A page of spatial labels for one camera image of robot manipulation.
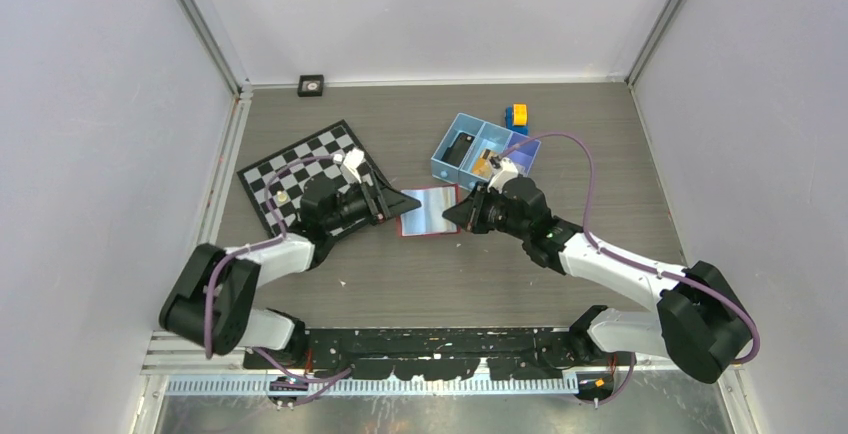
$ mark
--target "white wall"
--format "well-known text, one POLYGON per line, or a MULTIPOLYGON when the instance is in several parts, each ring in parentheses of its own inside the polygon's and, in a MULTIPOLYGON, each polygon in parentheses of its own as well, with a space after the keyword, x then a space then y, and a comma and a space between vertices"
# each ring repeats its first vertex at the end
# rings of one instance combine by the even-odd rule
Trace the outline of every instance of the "white wall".
POLYGON ((254 84, 623 78, 666 0, 211 0, 254 84))
POLYGON ((688 259, 759 324, 769 432, 848 424, 846 39, 846 0, 688 0, 636 89, 688 259))
POLYGON ((0 430, 126 432, 231 97, 175 0, 0 19, 0 430))

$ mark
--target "checkerboard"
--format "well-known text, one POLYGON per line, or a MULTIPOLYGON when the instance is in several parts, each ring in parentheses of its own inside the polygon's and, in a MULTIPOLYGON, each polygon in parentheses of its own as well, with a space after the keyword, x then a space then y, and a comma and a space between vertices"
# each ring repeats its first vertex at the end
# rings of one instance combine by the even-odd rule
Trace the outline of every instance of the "checkerboard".
MULTIPOLYGON (((326 174, 335 183, 339 192, 345 192, 350 188, 350 184, 345 181, 339 166, 331 160, 300 164, 293 167, 288 173, 283 174, 279 179, 274 180, 276 172, 297 159, 327 156, 340 151, 348 152, 354 147, 365 152, 365 163, 359 168, 363 182, 374 185, 373 176, 385 182, 385 177, 377 168, 371 156, 368 155, 368 151, 365 150, 365 147, 359 142, 359 139, 353 134, 353 130, 344 120, 301 139, 238 172, 238 177, 247 192, 250 203, 270 237, 279 235, 280 229, 273 213, 268 210, 265 204, 265 196, 267 195, 265 187, 269 182, 271 183, 271 206, 285 220, 286 226, 291 226, 297 219, 304 185, 312 176, 318 173, 326 174), (278 191, 286 193, 283 202, 280 202, 277 198, 278 191)), ((342 238, 367 224, 367 221, 361 221, 333 230, 331 234, 337 238, 342 238)))

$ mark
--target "blue plastic tray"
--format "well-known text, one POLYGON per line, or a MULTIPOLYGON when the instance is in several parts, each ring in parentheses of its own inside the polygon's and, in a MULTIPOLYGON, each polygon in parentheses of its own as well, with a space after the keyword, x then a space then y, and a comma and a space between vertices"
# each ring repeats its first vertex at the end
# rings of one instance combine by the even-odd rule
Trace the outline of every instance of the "blue plastic tray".
MULTIPOLYGON (((442 138, 442 142, 439 143, 438 149, 433 153, 433 157, 430 158, 433 177, 445 182, 459 184, 459 187, 471 190, 478 181, 488 181, 488 179, 471 173, 474 162, 480 157, 484 149, 503 152, 509 146, 525 139, 527 139, 527 136, 510 131, 497 124, 477 119, 468 114, 459 113, 456 115, 456 119, 454 119, 445 137, 442 138), (460 133, 471 134, 474 136, 474 142, 471 144, 471 148, 468 150, 462 163, 459 167, 456 167, 442 162, 441 158, 460 133)), ((525 176, 529 175, 530 168, 533 167, 533 161, 536 160, 536 155, 539 153, 539 146, 541 144, 538 140, 529 142, 507 157, 518 165, 522 174, 525 176)))

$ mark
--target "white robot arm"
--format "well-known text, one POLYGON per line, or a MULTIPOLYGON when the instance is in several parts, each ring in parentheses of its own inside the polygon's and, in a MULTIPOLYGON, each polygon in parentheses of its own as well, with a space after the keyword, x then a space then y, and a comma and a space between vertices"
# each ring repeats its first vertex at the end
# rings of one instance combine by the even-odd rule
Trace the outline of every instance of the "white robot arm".
MULTIPOLYGON (((353 171, 345 175, 353 188, 342 195, 326 178, 311 179, 298 222, 287 236, 265 241, 262 249, 198 246, 162 308, 162 327, 203 345, 204 328, 211 323, 215 354, 237 346, 264 347, 285 358, 302 359, 308 344, 305 324, 281 312, 252 308, 256 288, 318 266, 335 242, 329 235, 332 229, 363 219, 377 224, 420 206, 385 183, 362 184, 355 175, 361 156, 338 161, 343 172, 353 171), (231 262, 213 285, 211 273, 227 260, 231 262), (216 294, 211 319, 203 302, 210 287, 216 294)), ((475 234, 498 230, 521 239, 536 264, 598 283, 646 309, 590 307, 563 338, 574 362, 638 352, 668 357, 693 378, 712 383, 752 339, 749 326, 735 312, 747 314, 718 269, 704 262, 691 268, 664 264, 596 239, 581 226, 552 215, 544 194, 519 175, 509 159, 490 162, 491 180, 478 183, 465 200, 446 210, 445 219, 475 234), (738 311, 693 289, 693 281, 730 299, 738 311)), ((532 361, 544 366, 540 357, 536 353, 532 361)))
POLYGON ((490 162, 488 185, 478 183, 445 211, 445 219, 472 233, 498 230, 521 239, 536 264, 600 284, 647 311, 594 306, 570 330, 578 337, 585 333, 578 352, 589 358, 598 350, 667 357, 695 379, 711 383, 752 339, 752 323, 745 322, 750 318, 714 266, 665 264, 607 244, 552 215, 545 195, 510 159, 490 162))

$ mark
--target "floor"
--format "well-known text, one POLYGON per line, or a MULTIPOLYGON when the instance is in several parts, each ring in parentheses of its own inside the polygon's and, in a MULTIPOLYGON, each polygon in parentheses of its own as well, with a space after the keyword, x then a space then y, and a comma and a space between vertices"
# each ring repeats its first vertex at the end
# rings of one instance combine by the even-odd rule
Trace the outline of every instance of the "floor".
MULTIPOLYGON (((680 262, 680 245, 624 84, 329 86, 321 98, 260 89, 236 167, 346 119, 395 188, 438 185, 429 158, 456 114, 501 124, 504 108, 516 102, 528 104, 531 134, 569 131, 592 150, 594 233, 639 254, 680 262)), ((588 168, 576 145, 544 140, 531 177, 555 214, 580 223, 588 168)), ((266 237, 234 180, 217 243, 243 245, 266 237)), ((393 222, 343 240, 314 271, 264 286, 255 303, 315 327, 568 326, 593 304, 637 309, 600 286, 537 267, 505 234, 400 238, 393 222)))

